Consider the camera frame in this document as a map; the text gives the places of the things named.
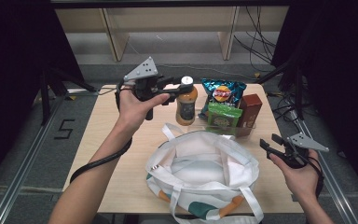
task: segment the box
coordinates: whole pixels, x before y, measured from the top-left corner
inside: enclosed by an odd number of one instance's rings
[[[255,125],[258,112],[260,112],[262,102],[257,94],[244,95],[240,101],[242,115],[238,120],[237,137],[249,135]]]

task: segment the tripod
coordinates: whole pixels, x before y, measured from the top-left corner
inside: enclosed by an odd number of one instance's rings
[[[87,91],[97,91],[91,85],[72,77],[61,69],[58,68],[48,68],[40,76],[40,92],[42,95],[42,106],[43,106],[43,119],[42,125],[46,123],[48,117],[50,116],[50,103],[48,101],[48,86],[54,91],[57,96],[64,96],[68,90],[62,83],[62,79],[68,80],[79,87],[86,89]]]

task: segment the wooden table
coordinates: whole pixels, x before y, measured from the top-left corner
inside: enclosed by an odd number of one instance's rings
[[[196,102],[196,113],[203,108],[206,93],[202,86],[196,85],[199,97]],[[247,147],[258,159],[260,174],[257,179],[254,194],[264,213],[302,213],[298,203],[292,201],[291,192],[286,187],[282,172],[266,158],[266,151],[259,146],[260,138],[270,140],[272,133],[279,134],[278,126],[272,115],[269,102],[263,87],[258,84],[248,84],[244,94],[257,93],[263,106],[255,123],[255,129],[249,136],[238,138],[237,141]],[[175,121],[176,103],[160,105],[154,109],[154,118],[146,120],[140,130],[133,136],[132,146],[118,162],[110,180],[100,213],[126,214],[169,214],[169,205],[157,198],[146,185],[145,164],[154,150],[167,140],[161,128],[169,122],[181,127],[183,131],[193,131],[179,126]],[[118,118],[115,95],[109,92],[100,95],[84,132],[74,163],[68,174],[64,188],[68,186],[72,173],[86,164],[95,150],[112,129]],[[203,120],[196,118],[194,127],[199,127]],[[234,213],[252,213],[247,203],[243,203]]]

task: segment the bottle label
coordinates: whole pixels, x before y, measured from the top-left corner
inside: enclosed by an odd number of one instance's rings
[[[195,116],[195,103],[180,103],[180,117],[185,120],[192,120]]]

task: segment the person's right hand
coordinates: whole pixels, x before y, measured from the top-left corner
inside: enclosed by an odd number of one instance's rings
[[[136,132],[146,118],[147,112],[170,98],[168,93],[156,95],[148,101],[139,101],[131,90],[120,92],[120,114],[117,125],[123,124],[126,130]]]
[[[318,160],[318,153],[312,149],[309,156]],[[287,187],[298,199],[316,198],[315,190],[319,176],[309,164],[300,169],[292,169],[276,155],[271,153],[269,157],[282,170]],[[310,160],[310,162],[320,168],[316,161]]]

